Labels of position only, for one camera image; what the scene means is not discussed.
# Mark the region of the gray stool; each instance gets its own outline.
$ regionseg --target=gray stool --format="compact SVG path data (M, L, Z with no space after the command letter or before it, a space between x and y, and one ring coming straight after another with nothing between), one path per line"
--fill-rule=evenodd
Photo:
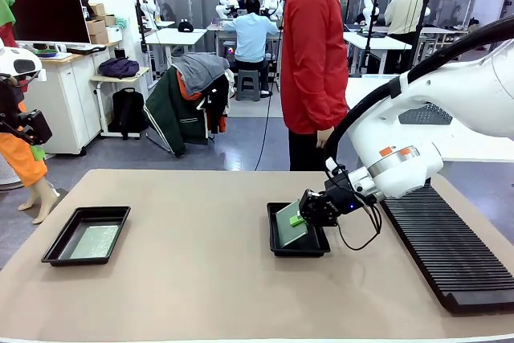
M238 93L235 99L260 101L259 72L257 70L238 71Z

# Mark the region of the person in beige shirt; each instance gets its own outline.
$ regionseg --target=person in beige shirt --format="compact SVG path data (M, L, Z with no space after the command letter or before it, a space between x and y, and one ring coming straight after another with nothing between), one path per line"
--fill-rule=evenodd
M385 24L389 25L388 35L391 38L412 45L419 15L423 7L423 0L391 0L385 10ZM385 61L384 73L394 74L398 72L398 60L400 62L399 72L409 70L410 50L389 51Z

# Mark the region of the backpack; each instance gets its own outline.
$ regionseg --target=backpack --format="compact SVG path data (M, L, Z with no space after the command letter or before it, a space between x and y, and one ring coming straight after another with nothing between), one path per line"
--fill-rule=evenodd
M112 78L129 78L139 71L139 63L127 58L111 58L103 62L98 69L102 76Z
M110 132L121 133L123 139L129 133L140 133L148 128L143 106L145 100L135 88L124 88L112 95L112 112L114 120L109 125Z

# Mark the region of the red sleeve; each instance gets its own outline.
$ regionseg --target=red sleeve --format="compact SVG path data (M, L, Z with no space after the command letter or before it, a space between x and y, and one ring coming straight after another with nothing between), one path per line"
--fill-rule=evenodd
M324 88L328 7L326 0L291 0L286 20L292 34L293 77L317 130L332 126Z

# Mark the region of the human hand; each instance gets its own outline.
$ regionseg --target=human hand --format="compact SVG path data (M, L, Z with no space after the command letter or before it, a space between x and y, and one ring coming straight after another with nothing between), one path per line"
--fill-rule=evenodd
M334 128L326 129L326 130L318 130L318 143L316 144L317 148L324 148L327 145L328 138L330 134L332 134Z

